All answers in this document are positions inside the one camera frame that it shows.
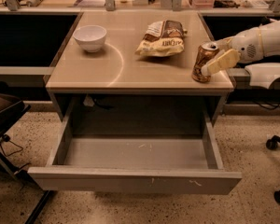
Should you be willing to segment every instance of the white bowl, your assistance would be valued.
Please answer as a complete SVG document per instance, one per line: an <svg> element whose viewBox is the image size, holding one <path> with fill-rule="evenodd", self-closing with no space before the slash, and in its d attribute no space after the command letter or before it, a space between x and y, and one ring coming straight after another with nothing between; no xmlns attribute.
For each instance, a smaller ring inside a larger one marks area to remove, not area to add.
<svg viewBox="0 0 280 224"><path fill-rule="evenodd" d="M106 29L102 26L88 25L75 30L73 37L87 52L98 51L105 43Z"/></svg>

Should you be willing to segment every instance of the drawer front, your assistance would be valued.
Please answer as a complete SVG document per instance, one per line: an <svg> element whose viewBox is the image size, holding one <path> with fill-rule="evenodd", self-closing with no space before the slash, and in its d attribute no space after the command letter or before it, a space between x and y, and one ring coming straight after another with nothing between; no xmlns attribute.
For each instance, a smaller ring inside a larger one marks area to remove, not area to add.
<svg viewBox="0 0 280 224"><path fill-rule="evenodd" d="M73 167L30 168L44 190L90 190L131 193L188 193L225 195L241 174L219 171L100 170Z"/></svg>

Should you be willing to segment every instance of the soda can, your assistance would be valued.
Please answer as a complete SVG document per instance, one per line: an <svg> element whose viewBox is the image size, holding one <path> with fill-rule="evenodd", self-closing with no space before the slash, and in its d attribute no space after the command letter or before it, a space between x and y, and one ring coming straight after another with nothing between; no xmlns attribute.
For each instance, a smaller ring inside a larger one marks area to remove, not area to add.
<svg viewBox="0 0 280 224"><path fill-rule="evenodd" d="M213 59L219 52L219 47L216 42L206 42L198 47L196 63L192 71L192 78L198 82L209 82L211 76L204 76L202 74L202 67L211 59Z"/></svg>

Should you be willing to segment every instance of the floor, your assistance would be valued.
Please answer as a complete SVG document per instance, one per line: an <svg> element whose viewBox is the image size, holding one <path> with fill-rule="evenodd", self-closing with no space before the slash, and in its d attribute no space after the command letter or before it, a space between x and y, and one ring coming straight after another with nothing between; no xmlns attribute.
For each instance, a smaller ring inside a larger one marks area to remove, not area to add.
<svg viewBox="0 0 280 224"><path fill-rule="evenodd" d="M8 133L23 147L8 158L17 166L45 165L60 125L56 113L32 109ZM280 147L265 147L269 137L280 135L280 115L226 114L218 117L215 131L226 170L243 175L229 195L58 191L35 223L280 223L280 205L273 198L280 189ZM17 150L10 143L3 147L6 153ZM0 171L0 224L24 223L42 194L38 186Z"/></svg>

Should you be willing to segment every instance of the cabinet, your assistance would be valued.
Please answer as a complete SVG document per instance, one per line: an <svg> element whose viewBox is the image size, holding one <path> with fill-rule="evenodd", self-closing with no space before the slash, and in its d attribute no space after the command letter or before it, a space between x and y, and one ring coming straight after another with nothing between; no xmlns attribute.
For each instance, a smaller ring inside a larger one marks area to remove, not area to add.
<svg viewBox="0 0 280 224"><path fill-rule="evenodd" d="M180 21L184 52L134 54L149 24ZM213 125L233 90L226 72L191 78L197 48L209 40L195 11L84 12L77 28L102 25L105 46L87 53L71 38L47 83L63 122L46 167L28 173L46 190L228 194L241 174L227 172ZM96 105L86 106L86 95Z"/></svg>

